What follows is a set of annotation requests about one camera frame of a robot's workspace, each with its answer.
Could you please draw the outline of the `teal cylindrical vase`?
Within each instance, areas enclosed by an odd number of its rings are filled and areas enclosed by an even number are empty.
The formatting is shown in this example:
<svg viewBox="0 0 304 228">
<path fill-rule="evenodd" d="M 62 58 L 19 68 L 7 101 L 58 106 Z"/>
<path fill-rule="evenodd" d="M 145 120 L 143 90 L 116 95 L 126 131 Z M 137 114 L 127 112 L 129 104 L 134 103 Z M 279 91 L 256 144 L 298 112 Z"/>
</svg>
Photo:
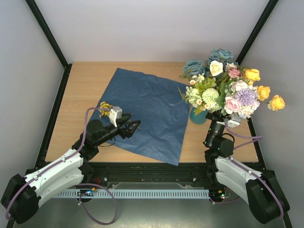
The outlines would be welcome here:
<svg viewBox="0 0 304 228">
<path fill-rule="evenodd" d="M 198 113 L 198 109 L 193 107 L 190 112 L 190 120 L 195 124 L 204 124 L 206 122 L 206 115 L 208 110 L 201 111 Z"/>
</svg>

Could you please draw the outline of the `blue wrapping paper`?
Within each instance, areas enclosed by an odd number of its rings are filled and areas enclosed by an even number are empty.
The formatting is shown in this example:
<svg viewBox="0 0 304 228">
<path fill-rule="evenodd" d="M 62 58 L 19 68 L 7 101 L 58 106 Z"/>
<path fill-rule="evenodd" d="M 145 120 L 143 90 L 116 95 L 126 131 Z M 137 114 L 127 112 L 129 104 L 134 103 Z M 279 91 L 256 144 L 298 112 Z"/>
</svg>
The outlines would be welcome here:
<svg viewBox="0 0 304 228">
<path fill-rule="evenodd" d="M 129 139 L 116 138 L 115 146 L 171 165 L 178 165 L 190 105 L 181 94 L 183 83 L 118 68 L 100 101 L 131 113 L 140 120 Z"/>
</svg>

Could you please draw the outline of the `pastel purple flower bunch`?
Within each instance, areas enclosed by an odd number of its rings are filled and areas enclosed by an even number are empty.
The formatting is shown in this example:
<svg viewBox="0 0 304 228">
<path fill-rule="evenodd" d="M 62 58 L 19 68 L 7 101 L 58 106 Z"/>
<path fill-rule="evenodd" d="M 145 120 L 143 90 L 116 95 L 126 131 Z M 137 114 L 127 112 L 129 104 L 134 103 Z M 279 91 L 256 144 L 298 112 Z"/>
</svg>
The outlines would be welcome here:
<svg viewBox="0 0 304 228">
<path fill-rule="evenodd" d="M 223 115 L 248 119 L 259 107 L 257 89 L 244 80 L 221 83 L 218 104 Z"/>
</svg>

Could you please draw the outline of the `green white flower bunch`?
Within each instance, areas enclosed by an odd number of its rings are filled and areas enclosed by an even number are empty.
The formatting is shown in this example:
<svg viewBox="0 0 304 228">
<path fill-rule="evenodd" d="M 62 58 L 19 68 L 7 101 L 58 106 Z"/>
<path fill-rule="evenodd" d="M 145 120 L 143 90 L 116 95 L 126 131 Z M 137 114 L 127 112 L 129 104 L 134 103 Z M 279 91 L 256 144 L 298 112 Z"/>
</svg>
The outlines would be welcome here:
<svg viewBox="0 0 304 228">
<path fill-rule="evenodd" d="M 204 74 L 190 76 L 189 85 L 185 89 L 182 92 L 178 87 L 182 99 L 194 108 L 195 116 L 203 111 L 215 112 L 222 109 L 215 77 Z"/>
</svg>

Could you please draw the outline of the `yellow rose bunch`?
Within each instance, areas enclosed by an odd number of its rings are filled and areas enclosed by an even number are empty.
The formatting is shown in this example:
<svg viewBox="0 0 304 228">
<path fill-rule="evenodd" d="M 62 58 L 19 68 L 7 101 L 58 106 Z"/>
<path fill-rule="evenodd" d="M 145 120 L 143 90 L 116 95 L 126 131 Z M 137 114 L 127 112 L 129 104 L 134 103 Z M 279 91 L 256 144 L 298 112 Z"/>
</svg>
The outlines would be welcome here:
<svg viewBox="0 0 304 228">
<path fill-rule="evenodd" d="M 260 72 L 258 69 L 245 69 L 244 70 L 244 77 L 249 80 L 249 84 L 253 85 L 256 81 L 260 81 Z M 265 101 L 269 99 L 271 89 L 268 86 L 256 86 L 257 94 L 258 94 L 258 100 L 259 101 Z M 269 110 L 272 111 L 278 111 L 285 108 L 285 101 L 284 99 L 279 96 L 275 95 L 273 98 L 267 102 L 267 107 Z"/>
</svg>

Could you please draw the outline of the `pink rose flower stem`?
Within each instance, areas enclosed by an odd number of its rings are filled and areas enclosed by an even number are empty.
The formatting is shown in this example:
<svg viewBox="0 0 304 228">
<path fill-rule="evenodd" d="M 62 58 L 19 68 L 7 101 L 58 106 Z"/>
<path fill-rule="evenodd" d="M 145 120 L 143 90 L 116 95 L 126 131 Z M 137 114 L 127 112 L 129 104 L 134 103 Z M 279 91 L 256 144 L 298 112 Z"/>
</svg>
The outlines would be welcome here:
<svg viewBox="0 0 304 228">
<path fill-rule="evenodd" d="M 219 76 L 222 73 L 227 73 L 231 79 L 241 76 L 241 71 L 236 64 L 226 63 L 224 65 L 222 62 L 216 60 L 211 61 L 209 71 L 212 76 Z"/>
</svg>

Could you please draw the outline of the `blue rose bunch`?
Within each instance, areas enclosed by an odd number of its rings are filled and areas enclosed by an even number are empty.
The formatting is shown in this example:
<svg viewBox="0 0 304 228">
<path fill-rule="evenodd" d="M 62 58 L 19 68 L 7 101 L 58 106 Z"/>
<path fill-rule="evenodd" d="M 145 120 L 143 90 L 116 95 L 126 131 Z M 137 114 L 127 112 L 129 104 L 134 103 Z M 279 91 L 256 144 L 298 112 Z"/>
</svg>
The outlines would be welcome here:
<svg viewBox="0 0 304 228">
<path fill-rule="evenodd" d="M 234 55 L 227 49 L 213 49 L 207 60 L 191 59 L 186 62 L 182 68 L 182 74 L 180 78 L 191 80 L 193 76 L 203 75 L 204 77 L 213 77 L 209 71 L 209 65 L 211 61 L 216 60 L 222 62 L 224 65 L 226 63 L 234 63 L 238 66 L 238 63 L 234 61 Z M 224 73 L 219 76 L 215 76 L 216 79 L 223 76 Z"/>
</svg>

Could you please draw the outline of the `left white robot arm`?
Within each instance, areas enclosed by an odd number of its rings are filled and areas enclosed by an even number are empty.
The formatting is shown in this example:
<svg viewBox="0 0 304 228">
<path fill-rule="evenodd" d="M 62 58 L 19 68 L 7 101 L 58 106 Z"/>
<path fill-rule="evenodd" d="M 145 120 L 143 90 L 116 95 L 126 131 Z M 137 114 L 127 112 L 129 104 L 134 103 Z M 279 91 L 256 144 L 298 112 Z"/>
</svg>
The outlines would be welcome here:
<svg viewBox="0 0 304 228">
<path fill-rule="evenodd" d="M 79 140 L 61 157 L 33 173 L 13 176 L 0 200 L 6 209 L 6 218 L 22 224 L 60 192 L 79 184 L 90 184 L 94 170 L 88 162 L 98 154 L 101 144 L 117 136 L 132 137 L 141 121 L 130 121 L 131 116 L 111 116 L 108 126 L 103 126 L 98 119 L 85 121 Z"/>
</svg>

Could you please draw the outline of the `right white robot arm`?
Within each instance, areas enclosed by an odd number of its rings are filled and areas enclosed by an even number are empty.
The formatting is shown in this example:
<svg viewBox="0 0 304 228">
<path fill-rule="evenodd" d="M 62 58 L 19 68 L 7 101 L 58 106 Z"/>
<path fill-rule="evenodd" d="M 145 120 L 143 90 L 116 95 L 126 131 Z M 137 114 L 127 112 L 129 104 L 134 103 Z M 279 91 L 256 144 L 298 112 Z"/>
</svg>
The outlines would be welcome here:
<svg viewBox="0 0 304 228">
<path fill-rule="evenodd" d="M 235 192 L 249 206 L 252 215 L 262 224 L 284 217 L 290 210 L 289 202 L 273 171 L 256 171 L 233 158 L 241 119 L 234 114 L 207 113 L 211 121 L 204 146 L 207 180 L 212 186 L 222 184 Z"/>
</svg>

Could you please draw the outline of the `small yellow flower sprig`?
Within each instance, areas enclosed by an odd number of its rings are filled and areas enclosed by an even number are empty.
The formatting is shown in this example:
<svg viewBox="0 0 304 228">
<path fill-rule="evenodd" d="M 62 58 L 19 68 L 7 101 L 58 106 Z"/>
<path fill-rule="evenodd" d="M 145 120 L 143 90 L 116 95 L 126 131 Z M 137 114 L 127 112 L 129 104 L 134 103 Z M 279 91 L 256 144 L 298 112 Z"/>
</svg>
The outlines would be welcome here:
<svg viewBox="0 0 304 228">
<path fill-rule="evenodd" d="M 102 118 L 104 116 L 109 117 L 110 110 L 112 109 L 112 105 L 107 103 L 106 101 L 102 101 L 99 106 L 99 117 Z"/>
</svg>

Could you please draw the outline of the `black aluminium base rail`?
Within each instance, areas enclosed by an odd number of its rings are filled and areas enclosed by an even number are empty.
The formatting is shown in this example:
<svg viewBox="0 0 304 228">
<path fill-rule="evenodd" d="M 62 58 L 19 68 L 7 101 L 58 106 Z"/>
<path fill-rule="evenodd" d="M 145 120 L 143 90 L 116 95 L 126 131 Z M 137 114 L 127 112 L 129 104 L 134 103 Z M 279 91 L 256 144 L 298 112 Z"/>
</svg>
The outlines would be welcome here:
<svg viewBox="0 0 304 228">
<path fill-rule="evenodd" d="M 206 163 L 125 163 L 89 162 L 94 177 L 103 185 L 110 183 L 178 183 L 206 189 L 224 188 L 223 184 L 209 180 Z"/>
</svg>

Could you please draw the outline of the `black frame post right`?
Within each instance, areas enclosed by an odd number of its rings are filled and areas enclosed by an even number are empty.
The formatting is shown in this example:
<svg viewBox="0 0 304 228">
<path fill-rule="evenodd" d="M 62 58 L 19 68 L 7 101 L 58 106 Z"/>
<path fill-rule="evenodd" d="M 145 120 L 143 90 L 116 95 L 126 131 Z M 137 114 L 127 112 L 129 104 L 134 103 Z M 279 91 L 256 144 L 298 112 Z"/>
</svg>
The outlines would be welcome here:
<svg viewBox="0 0 304 228">
<path fill-rule="evenodd" d="M 272 14 L 272 12 L 275 9 L 278 2 L 279 2 L 279 0 L 269 0 L 268 1 L 263 12 L 261 13 L 260 17 L 258 18 L 254 28 L 252 29 L 249 37 L 247 38 L 244 46 L 242 47 L 239 55 L 237 56 L 237 58 L 235 60 L 236 63 L 241 64 L 243 62 L 243 60 L 247 56 L 249 50 L 251 49 L 256 38 L 258 37 L 258 35 L 261 32 L 264 25 L 266 24 L 267 20 L 269 19 L 270 15 Z"/>
</svg>

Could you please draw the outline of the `black frame post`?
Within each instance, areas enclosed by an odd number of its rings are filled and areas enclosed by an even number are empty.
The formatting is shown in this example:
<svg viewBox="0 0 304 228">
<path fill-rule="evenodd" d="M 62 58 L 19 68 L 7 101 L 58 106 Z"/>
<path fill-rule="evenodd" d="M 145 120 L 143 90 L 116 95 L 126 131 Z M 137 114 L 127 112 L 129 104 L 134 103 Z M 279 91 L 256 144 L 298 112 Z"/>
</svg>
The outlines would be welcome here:
<svg viewBox="0 0 304 228">
<path fill-rule="evenodd" d="M 249 37 L 247 38 L 244 46 L 242 47 L 239 55 L 237 56 L 237 58 L 235 60 L 236 63 L 241 64 L 243 62 L 243 60 L 247 56 L 249 50 L 251 49 L 256 38 L 258 37 L 258 35 L 261 32 L 264 25 L 266 24 L 267 20 L 269 19 L 270 15 L 272 14 L 272 12 L 275 9 L 278 2 L 279 2 L 279 0 L 269 0 L 268 1 L 263 12 L 261 13 L 260 17 L 258 18 L 254 28 L 252 29 Z"/>
<path fill-rule="evenodd" d="M 61 63 L 64 69 L 69 69 L 71 67 L 68 64 L 60 46 L 58 45 L 51 29 L 49 28 L 42 12 L 40 11 L 37 3 L 35 0 L 25 0 L 27 6 L 29 7 L 31 13 L 33 14 L 34 18 L 36 19 L 38 25 L 40 26 L 42 32 L 44 33 L 46 39 L 48 40 L 50 46 L 52 47 L 53 51 L 55 52 L 59 62 Z"/>
</svg>

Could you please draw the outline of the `black frame post left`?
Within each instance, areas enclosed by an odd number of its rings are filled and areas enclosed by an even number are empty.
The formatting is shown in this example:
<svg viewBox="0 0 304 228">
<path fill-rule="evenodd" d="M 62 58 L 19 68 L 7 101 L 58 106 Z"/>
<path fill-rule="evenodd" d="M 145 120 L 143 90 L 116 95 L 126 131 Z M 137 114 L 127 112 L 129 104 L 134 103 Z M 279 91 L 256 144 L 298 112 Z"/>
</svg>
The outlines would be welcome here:
<svg viewBox="0 0 304 228">
<path fill-rule="evenodd" d="M 49 28 L 42 12 L 40 11 L 37 3 L 35 0 L 25 0 L 27 6 L 29 7 L 31 13 L 33 14 L 34 18 L 36 19 L 38 25 L 40 26 L 42 32 L 44 33 L 46 39 L 48 40 L 50 46 L 52 47 L 53 51 L 55 52 L 59 62 L 61 63 L 64 69 L 69 69 L 71 67 L 68 64 L 60 46 L 58 45 L 51 29 Z"/>
</svg>

